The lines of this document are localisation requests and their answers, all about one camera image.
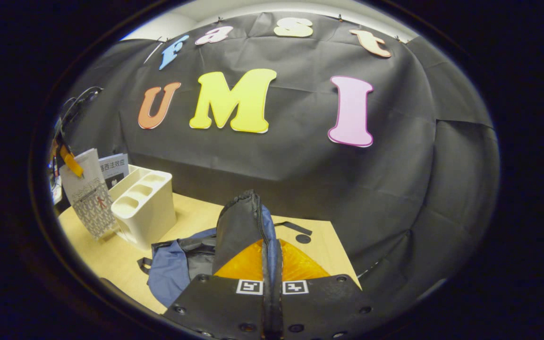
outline white wall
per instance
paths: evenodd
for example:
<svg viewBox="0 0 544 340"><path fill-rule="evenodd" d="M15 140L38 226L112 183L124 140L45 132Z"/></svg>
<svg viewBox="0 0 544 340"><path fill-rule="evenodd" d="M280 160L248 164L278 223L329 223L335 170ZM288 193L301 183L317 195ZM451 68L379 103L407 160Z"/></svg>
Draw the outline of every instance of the white wall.
<svg viewBox="0 0 544 340"><path fill-rule="evenodd" d="M172 39L180 34L192 30L196 21L190 17L167 11L150 20L137 30L129 33L125 39L153 39L161 37L161 40Z"/></svg>
<svg viewBox="0 0 544 340"><path fill-rule="evenodd" d="M167 39L211 24L217 21L218 17L227 19L264 11L305 11L331 17L341 14L346 21L373 28L389 36L398 36L404 43L417 36L417 33L398 21L354 0L304 0L303 2L195 0L160 15L124 39L136 37L157 39L160 36L163 36L162 39Z"/></svg>

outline screw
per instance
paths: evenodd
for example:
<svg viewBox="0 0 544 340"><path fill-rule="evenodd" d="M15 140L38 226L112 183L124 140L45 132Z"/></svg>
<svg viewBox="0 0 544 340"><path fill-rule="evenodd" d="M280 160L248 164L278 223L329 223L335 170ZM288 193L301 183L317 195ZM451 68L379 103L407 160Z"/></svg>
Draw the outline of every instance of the screw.
<svg viewBox="0 0 544 340"><path fill-rule="evenodd" d="M255 331L255 325L251 323L241 323L238 328L243 332L253 332Z"/></svg>
<svg viewBox="0 0 544 340"><path fill-rule="evenodd" d="M289 332L293 332L293 333L299 333L301 331L304 330L304 325L301 325L301 324L296 324L296 325L290 325L289 326Z"/></svg>

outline letter m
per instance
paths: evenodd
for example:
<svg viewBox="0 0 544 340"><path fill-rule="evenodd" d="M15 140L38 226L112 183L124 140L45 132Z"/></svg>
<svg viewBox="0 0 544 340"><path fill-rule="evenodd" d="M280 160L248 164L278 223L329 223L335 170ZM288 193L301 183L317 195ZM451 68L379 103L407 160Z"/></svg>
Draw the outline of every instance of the letter m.
<svg viewBox="0 0 544 340"><path fill-rule="evenodd" d="M215 124L222 128L238 105L236 116L230 121L230 127L236 131L265 133L268 131L268 122L264 119L263 112L266 93L268 85L275 78L276 71L272 69L251 69L230 90L223 73L205 73L198 79L201 93L196 104L195 116L190 119L190 127L208 129L211 126L209 118L211 106Z"/></svg>

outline paper card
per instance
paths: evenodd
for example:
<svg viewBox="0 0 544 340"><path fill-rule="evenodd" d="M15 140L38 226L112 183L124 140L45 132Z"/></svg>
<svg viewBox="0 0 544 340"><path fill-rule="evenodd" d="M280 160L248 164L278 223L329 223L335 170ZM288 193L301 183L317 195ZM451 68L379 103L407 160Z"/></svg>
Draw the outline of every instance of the paper card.
<svg viewBox="0 0 544 340"><path fill-rule="evenodd" d="M82 224L98 239L116 224L112 199L100 170L97 150L89 149L75 157L75 161L83 168L83 176L77 177L64 165L60 168L62 186Z"/></svg>
<svg viewBox="0 0 544 340"><path fill-rule="evenodd" d="M108 189L114 187L125 176L129 175L129 162L127 153L118 153L116 155L100 159L100 170L104 176L104 182Z"/></svg>

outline orange letter u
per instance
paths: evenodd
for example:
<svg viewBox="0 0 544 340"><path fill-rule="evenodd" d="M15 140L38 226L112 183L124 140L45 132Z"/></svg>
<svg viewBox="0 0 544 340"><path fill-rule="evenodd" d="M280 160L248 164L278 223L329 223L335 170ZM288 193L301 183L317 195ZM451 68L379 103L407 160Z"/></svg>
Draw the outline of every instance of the orange letter u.
<svg viewBox="0 0 544 340"><path fill-rule="evenodd" d="M165 119L173 93L179 88L179 86L180 83L175 82L167 84L167 86L164 87L163 90L165 94L162 98L159 110L154 116L151 116L151 106L153 105L155 96L161 91L161 88L153 87L146 90L144 93L142 108L140 108L140 114L138 115L138 125L140 125L142 129L154 129L162 122L163 119Z"/></svg>

